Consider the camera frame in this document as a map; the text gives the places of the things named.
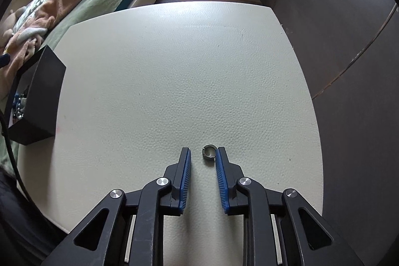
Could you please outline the black jewelry box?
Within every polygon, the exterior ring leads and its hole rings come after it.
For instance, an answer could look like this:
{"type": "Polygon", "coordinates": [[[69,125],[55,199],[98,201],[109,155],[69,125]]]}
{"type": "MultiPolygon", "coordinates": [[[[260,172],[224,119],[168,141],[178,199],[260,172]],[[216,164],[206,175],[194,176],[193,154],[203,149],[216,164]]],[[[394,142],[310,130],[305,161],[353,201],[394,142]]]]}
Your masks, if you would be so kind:
{"type": "Polygon", "coordinates": [[[66,66],[49,46],[37,51],[17,71],[5,108],[9,139],[27,146],[55,136],[66,66]],[[13,98],[27,92],[22,119],[13,119],[13,98]]]}

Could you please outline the blue bead jewelry pile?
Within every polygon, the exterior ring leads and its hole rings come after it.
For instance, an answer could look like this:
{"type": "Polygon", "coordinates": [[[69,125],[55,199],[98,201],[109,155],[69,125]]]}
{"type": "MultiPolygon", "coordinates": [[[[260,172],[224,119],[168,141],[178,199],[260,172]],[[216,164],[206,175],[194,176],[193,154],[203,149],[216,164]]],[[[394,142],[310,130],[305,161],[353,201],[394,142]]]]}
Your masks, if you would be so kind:
{"type": "Polygon", "coordinates": [[[27,101],[27,92],[16,93],[13,98],[13,119],[19,120],[24,116],[27,101]]]}

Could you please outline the white side table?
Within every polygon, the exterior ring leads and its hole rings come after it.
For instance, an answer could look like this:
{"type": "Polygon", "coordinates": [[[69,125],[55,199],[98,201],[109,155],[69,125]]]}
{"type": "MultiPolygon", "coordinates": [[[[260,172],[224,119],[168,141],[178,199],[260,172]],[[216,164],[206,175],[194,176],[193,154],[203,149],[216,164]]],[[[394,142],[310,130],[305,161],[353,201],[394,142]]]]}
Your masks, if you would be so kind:
{"type": "Polygon", "coordinates": [[[20,147],[41,212],[65,231],[111,190],[130,192],[191,150],[181,217],[164,222],[166,265],[240,265],[243,221],[224,214],[207,144],[245,176],[323,209],[323,162],[302,69],[274,12],[178,2],[102,15],[55,47],[66,66],[53,138],[20,147]]]}

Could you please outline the pink fleece blanket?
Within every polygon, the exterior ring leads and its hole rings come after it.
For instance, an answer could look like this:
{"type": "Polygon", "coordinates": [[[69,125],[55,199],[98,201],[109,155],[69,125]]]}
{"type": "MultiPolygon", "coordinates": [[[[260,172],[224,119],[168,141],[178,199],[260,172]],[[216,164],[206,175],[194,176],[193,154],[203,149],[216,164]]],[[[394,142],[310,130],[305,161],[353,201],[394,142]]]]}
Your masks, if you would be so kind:
{"type": "Polygon", "coordinates": [[[3,51],[9,63],[1,68],[1,98],[8,95],[16,72],[40,48],[43,37],[82,0],[46,0],[10,38],[3,51]]]}

